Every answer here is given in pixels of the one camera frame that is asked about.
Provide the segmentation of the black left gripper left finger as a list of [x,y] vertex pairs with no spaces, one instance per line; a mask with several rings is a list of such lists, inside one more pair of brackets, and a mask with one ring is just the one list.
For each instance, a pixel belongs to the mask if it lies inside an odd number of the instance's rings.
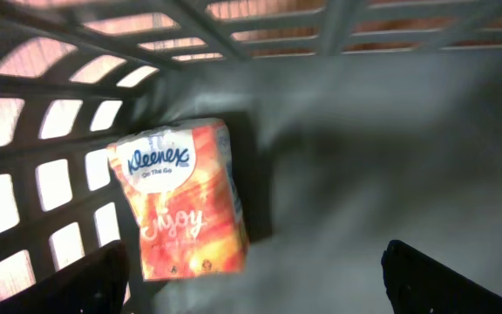
[[0,314],[120,314],[128,280],[126,245],[115,240],[0,301]]

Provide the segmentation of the orange Kleenex tissue pack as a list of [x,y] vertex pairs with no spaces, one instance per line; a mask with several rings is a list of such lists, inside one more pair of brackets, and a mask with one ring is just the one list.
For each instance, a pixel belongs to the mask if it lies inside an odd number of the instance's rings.
[[139,228],[145,281],[244,270],[248,237],[223,120],[182,120],[106,152]]

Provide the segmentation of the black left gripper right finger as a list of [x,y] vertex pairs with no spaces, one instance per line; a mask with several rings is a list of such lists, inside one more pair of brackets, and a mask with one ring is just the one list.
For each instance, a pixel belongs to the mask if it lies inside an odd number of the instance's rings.
[[383,284],[396,314],[502,314],[502,297],[405,242],[381,258]]

